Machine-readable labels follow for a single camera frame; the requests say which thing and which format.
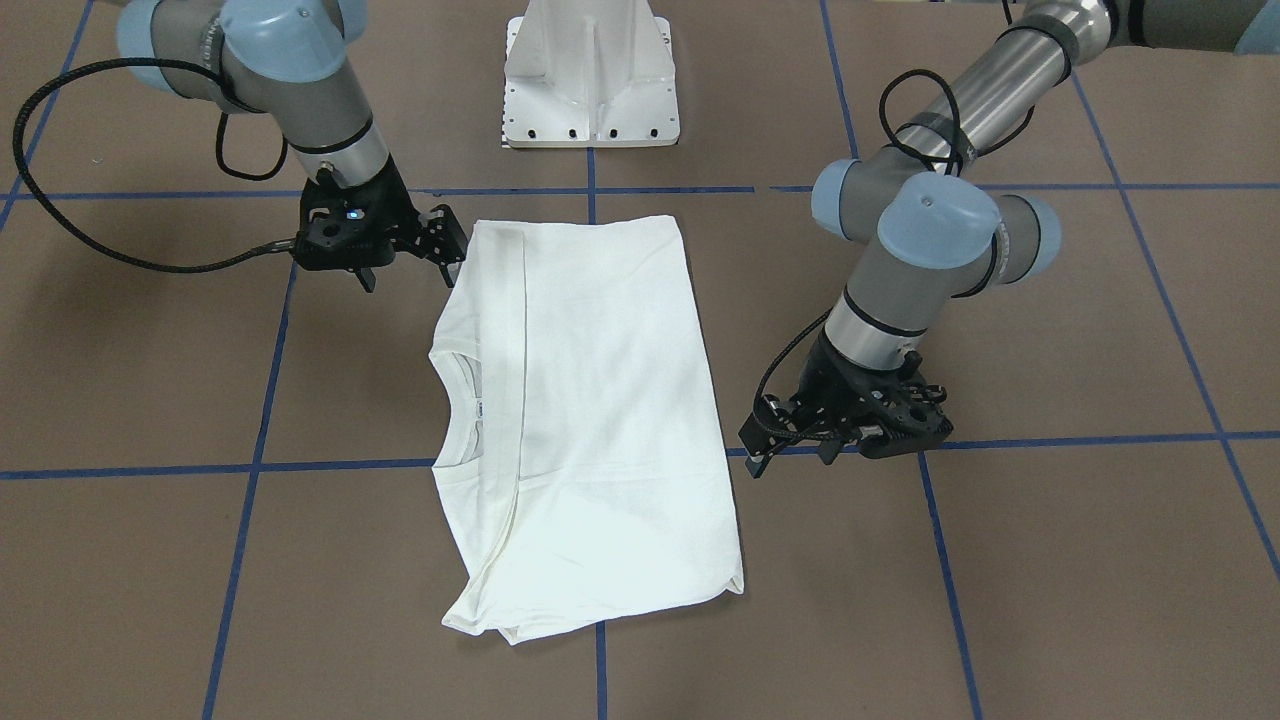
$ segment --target blue joint cover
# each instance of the blue joint cover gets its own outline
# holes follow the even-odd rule
[[[342,38],[351,45],[369,27],[369,5],[365,0],[338,0],[338,10],[342,12]]]
[[[846,240],[849,236],[845,234],[840,222],[840,191],[845,187],[845,176],[849,174],[849,168],[852,168],[855,163],[858,160],[846,159],[827,165],[814,181],[813,195],[809,196],[809,210],[813,213],[813,219],[826,231]]]
[[[317,82],[347,61],[342,33],[320,0],[227,0],[219,17],[227,46],[265,78]]]
[[[115,46],[119,47],[122,58],[156,56],[155,44],[151,41],[151,17],[159,4],[160,0],[133,0],[120,10],[120,19],[115,22]],[[129,68],[129,70],[145,85],[178,95],[164,79],[160,68]]]
[[[1236,55],[1280,55],[1280,0],[1268,0],[1235,45]]]
[[[989,195],[955,177],[911,176],[881,214],[881,245],[916,268],[951,270],[991,247],[1000,209]]]
[[[1041,227],[1041,245],[1039,250],[1036,251],[1036,261],[1032,263],[1032,269],[1027,270],[1027,274],[1021,277],[1021,279],[1027,279],[1039,274],[1044,268],[1053,264],[1059,250],[1062,249],[1062,222],[1057,219],[1057,213],[1050,208],[1048,202],[1024,195],[1019,195],[1018,197],[1032,206],[1032,211],[1036,213],[1036,222]]]

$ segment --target white cloth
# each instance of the white cloth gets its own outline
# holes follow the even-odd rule
[[[476,223],[430,359],[451,405],[433,471],[470,577],[444,625],[515,644],[742,592],[673,218]]]

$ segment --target robotic arm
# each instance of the robotic arm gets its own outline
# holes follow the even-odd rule
[[[371,268],[406,251],[452,287],[467,238],[447,205],[413,208],[347,60],[365,22],[364,0],[132,0],[116,35],[124,56],[183,60],[223,79],[132,68],[146,85],[275,118],[308,177],[289,247],[298,265],[349,270],[372,292]]]
[[[942,445],[952,430],[946,391],[920,375],[920,340],[947,299],[1042,272],[1062,234],[1044,202],[991,197],[950,170],[972,168],[1073,68],[1117,45],[1277,54],[1280,3],[1029,0],[951,95],[890,146],[828,165],[814,184],[814,219],[867,250],[824,316],[797,392],[783,401],[762,382],[739,432],[753,477],[803,441],[818,442],[827,465],[846,445],[867,457]]]

